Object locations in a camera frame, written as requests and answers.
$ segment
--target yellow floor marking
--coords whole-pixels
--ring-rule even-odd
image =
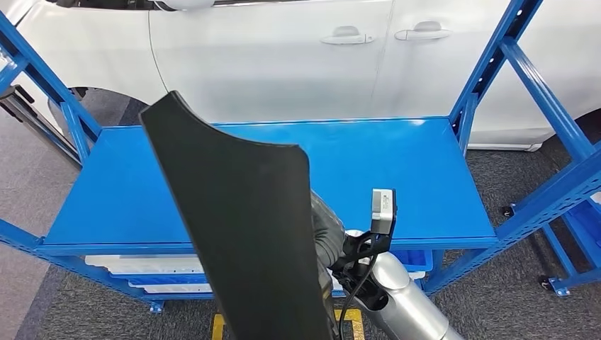
[[[213,335],[210,338],[211,340],[223,339],[223,325],[225,325],[225,322],[223,321],[221,314],[215,314],[215,318],[213,318]]]
[[[336,319],[340,318],[340,310],[335,310],[334,314]],[[352,322],[354,340],[365,340],[361,310],[347,310],[347,313],[344,315],[344,320]],[[215,317],[213,318],[213,334],[211,336],[211,340],[223,339],[223,326],[225,326],[223,316],[221,316],[221,314],[215,314]]]

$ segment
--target black curved panel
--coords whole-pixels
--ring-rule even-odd
[[[174,91],[140,119],[235,338],[331,339],[305,152],[216,130]]]

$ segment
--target black cable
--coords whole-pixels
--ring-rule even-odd
[[[378,258],[378,254],[373,255],[369,259],[369,266],[367,267],[367,272],[365,273],[365,275],[363,275],[361,280],[359,280],[359,283],[357,283],[357,286],[355,287],[355,289],[353,289],[353,291],[349,294],[349,296],[347,296],[347,299],[344,301],[344,304],[342,305],[342,310],[340,311],[340,319],[338,320],[338,337],[340,340],[344,340],[344,334],[342,333],[342,323],[344,321],[344,315],[347,313],[347,309],[349,308],[349,305],[351,304],[353,297],[357,294],[357,292],[359,292],[359,289],[365,283],[365,281],[369,277],[369,274],[371,274],[371,271],[373,270],[373,266],[376,264],[377,258]]]

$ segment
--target floor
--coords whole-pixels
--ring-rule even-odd
[[[103,124],[121,125],[134,123],[141,107],[100,91],[86,96],[84,105]],[[579,123],[592,140],[601,139],[600,114]],[[7,115],[0,115],[0,155],[0,216],[43,233],[77,174]],[[567,162],[556,139],[538,152],[468,153],[495,225],[505,220],[499,207],[524,197]],[[553,227],[576,266],[586,268],[563,225]],[[447,252],[448,259],[456,255]],[[166,312],[150,314],[141,303],[55,267],[47,270],[44,263],[5,246],[0,246],[0,274],[0,340],[212,339],[217,312],[212,301],[168,302]],[[541,290],[541,274],[561,275],[562,270],[545,238],[536,233],[443,290],[434,301],[467,339],[599,339],[601,283],[558,298]],[[363,325],[365,339],[386,339],[368,320]]]

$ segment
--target blue shelf frame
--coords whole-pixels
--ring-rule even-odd
[[[595,149],[584,136],[517,44],[541,2],[510,2],[449,119],[459,127],[462,126],[462,120],[472,119],[473,101],[478,103],[482,99],[507,60],[568,150],[572,162],[513,206],[514,215],[496,229],[498,243],[468,250],[444,270],[434,271],[424,284],[428,294],[434,294],[457,281],[531,233],[541,228],[547,230],[550,221],[601,188],[601,150]]]
[[[595,147],[601,149],[601,142]],[[588,198],[563,214],[561,218],[591,267],[588,271],[579,273],[551,227],[549,225],[543,227],[551,248],[567,273],[566,278],[548,278],[549,286],[546,288],[553,290],[558,296],[567,296],[570,295],[569,288],[601,281],[601,204]]]
[[[589,143],[517,44],[541,2],[510,2],[450,114],[433,119],[448,120],[459,151],[465,155],[476,108],[507,60],[551,123],[573,161],[535,192],[515,204],[514,215],[496,229],[496,235],[480,238],[395,240],[393,245],[396,249],[433,250],[432,272],[426,281],[420,281],[428,294],[440,291],[534,231],[542,228],[548,232],[551,220],[565,214],[601,188],[601,150],[595,149]],[[4,15],[0,16],[0,46],[13,61],[0,72],[0,87],[8,87],[19,73],[25,72],[50,100],[62,109],[80,161],[85,168],[91,154],[89,141],[98,141],[103,132],[100,125],[85,111]],[[234,125],[223,127],[235,128]],[[130,287],[127,280],[111,276],[104,268],[87,266],[80,257],[96,254],[191,254],[193,247],[189,242],[108,246],[93,243],[47,244],[45,237],[34,236],[3,220],[0,220],[0,242],[145,302],[153,312],[161,312],[165,300],[212,298],[211,294],[199,293],[147,294],[143,289]],[[441,269],[445,249],[469,250],[450,266]],[[598,271],[595,269],[586,273],[587,278]],[[571,281],[558,282],[565,285]]]

